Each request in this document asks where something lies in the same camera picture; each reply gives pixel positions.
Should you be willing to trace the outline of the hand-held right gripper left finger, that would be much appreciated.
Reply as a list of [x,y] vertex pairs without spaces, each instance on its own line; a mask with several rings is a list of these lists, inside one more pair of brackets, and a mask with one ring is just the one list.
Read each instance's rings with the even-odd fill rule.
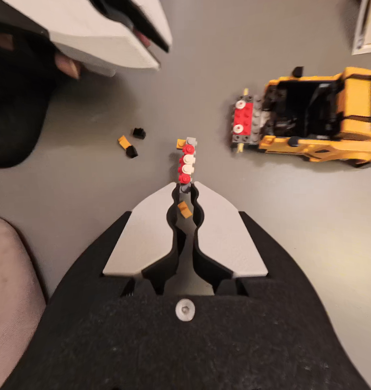
[[177,273],[186,234],[177,227],[179,184],[169,183],[130,213],[102,271],[104,276],[147,279],[158,295]]

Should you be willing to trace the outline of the small Lego pieces pile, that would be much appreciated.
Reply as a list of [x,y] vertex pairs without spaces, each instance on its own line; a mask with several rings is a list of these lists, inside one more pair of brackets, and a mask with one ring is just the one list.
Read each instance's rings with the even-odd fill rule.
[[133,159],[138,156],[136,148],[126,139],[125,136],[121,136],[118,139],[118,143],[125,150],[125,154],[128,158]]

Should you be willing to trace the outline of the red white lego assembly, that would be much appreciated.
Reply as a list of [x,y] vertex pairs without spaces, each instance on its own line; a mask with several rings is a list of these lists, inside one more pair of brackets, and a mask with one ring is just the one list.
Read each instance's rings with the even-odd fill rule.
[[194,137],[177,139],[176,150],[181,152],[178,163],[179,193],[187,194],[193,184],[194,166],[196,163],[197,140]]

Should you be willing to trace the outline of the lego instruction booklet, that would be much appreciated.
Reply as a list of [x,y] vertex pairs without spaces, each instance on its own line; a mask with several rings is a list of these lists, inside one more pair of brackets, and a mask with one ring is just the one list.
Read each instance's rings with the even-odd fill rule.
[[371,0],[360,2],[352,55],[371,53]]

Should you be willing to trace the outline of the person's left hand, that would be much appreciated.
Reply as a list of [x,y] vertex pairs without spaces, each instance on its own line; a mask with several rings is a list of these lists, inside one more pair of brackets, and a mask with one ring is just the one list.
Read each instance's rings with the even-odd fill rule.
[[81,76],[81,63],[73,60],[64,54],[57,52],[55,54],[55,65],[59,71],[72,79],[79,80]]

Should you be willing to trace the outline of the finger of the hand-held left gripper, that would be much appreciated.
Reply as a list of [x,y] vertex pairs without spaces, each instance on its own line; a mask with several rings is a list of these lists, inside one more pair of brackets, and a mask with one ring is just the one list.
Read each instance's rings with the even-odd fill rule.
[[159,0],[92,0],[106,18],[128,28],[146,47],[154,43],[168,53],[172,34]]
[[153,53],[124,25],[103,16],[91,1],[4,1],[49,32],[62,54],[87,70],[112,77],[120,68],[160,70]]

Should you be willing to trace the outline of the yellow lego car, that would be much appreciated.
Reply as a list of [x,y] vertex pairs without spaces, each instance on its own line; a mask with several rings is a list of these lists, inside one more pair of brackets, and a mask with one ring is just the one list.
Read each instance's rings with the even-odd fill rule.
[[261,96],[243,90],[232,105],[231,148],[371,167],[371,70],[346,67],[333,76],[303,70],[270,80]]

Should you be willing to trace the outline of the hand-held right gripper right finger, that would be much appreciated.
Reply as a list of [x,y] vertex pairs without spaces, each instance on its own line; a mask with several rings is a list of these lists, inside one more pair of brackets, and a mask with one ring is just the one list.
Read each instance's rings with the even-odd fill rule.
[[201,182],[192,184],[193,269],[216,293],[228,280],[268,275],[267,267],[241,217],[226,198]]

